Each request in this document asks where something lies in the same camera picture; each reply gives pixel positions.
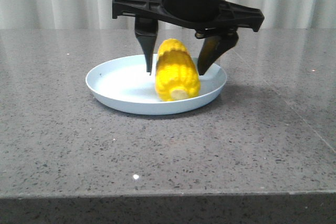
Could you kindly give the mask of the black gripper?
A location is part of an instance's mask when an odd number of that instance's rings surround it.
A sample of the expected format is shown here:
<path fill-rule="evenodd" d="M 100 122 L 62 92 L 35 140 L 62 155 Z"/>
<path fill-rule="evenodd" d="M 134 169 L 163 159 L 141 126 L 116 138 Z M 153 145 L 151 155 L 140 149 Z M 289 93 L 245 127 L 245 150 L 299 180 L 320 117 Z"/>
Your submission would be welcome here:
<path fill-rule="evenodd" d="M 112 18 L 119 16 L 136 17 L 134 32 L 149 74 L 158 35 L 157 20 L 197 30 L 196 38 L 204 39 L 197 62 L 200 76 L 236 46 L 237 27 L 257 32 L 264 21 L 261 10 L 225 0 L 112 0 Z"/>

